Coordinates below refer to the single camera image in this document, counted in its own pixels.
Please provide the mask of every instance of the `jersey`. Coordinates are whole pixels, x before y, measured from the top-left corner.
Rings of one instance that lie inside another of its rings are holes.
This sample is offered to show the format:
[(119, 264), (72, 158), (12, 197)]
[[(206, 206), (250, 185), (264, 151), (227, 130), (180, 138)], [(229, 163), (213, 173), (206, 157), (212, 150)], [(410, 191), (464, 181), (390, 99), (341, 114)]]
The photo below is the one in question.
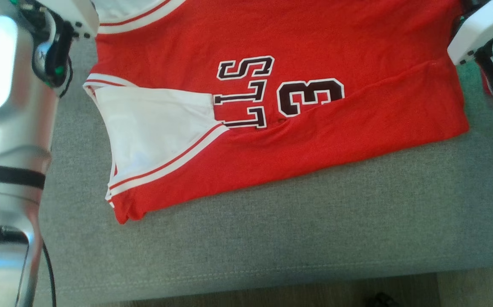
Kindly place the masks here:
[(468, 130), (459, 0), (96, 3), (118, 222)]

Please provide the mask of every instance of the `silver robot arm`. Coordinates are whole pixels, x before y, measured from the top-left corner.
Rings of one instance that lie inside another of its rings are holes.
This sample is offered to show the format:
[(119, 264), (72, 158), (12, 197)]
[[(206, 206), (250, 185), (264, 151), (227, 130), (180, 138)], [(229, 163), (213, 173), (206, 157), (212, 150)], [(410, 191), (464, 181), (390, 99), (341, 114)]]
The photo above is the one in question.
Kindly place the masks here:
[(464, 15), (447, 52), (455, 65), (475, 60), (493, 95), (493, 0), (463, 0)]
[(71, 78), (71, 42), (97, 29), (89, 1), (0, 0), (0, 306), (32, 305), (55, 89)]

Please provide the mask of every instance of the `black cable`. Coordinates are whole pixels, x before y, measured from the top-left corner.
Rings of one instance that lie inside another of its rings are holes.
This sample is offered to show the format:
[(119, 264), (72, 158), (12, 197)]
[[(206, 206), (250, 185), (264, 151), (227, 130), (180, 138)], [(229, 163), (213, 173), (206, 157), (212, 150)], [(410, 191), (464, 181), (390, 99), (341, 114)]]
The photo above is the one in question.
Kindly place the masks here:
[(55, 293), (55, 276), (53, 276), (53, 267), (51, 266), (51, 260), (49, 259), (49, 252), (47, 251), (46, 243), (42, 243), (43, 254), (46, 257), (47, 269), (49, 271), (49, 283), (51, 284), (51, 302), (53, 307), (57, 307), (57, 294)]
[(68, 81), (66, 82), (65, 89), (63, 90), (63, 92), (61, 93), (61, 95), (59, 95), (59, 98), (64, 97), (64, 95), (66, 94), (66, 92), (69, 91), (69, 87), (70, 87), (70, 84), (72, 82), (72, 77), (74, 76), (74, 70), (72, 69), (72, 60), (71, 60), (70, 56), (69, 56), (68, 63), (69, 63), (69, 69), (70, 69), (70, 76), (69, 76)]

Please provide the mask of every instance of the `wooden floor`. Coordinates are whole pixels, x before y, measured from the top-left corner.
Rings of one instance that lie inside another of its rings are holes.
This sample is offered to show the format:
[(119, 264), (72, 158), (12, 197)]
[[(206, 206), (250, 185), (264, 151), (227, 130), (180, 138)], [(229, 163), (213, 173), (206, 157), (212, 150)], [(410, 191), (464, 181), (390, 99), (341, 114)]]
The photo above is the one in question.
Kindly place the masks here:
[(493, 268), (308, 284), (92, 307), (364, 307), (385, 292), (402, 307), (493, 307)]

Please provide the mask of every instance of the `gray couch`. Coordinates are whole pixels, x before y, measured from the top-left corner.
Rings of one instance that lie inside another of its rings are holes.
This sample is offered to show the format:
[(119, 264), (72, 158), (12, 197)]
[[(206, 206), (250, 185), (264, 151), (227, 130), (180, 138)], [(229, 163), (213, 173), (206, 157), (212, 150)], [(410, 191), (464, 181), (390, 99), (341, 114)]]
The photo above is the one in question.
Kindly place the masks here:
[[(72, 52), (40, 208), (59, 305), (493, 266), (493, 99), (460, 67), (471, 131), (307, 176), (194, 200), (121, 226), (110, 145)], [(36, 306), (50, 303), (40, 264)]]

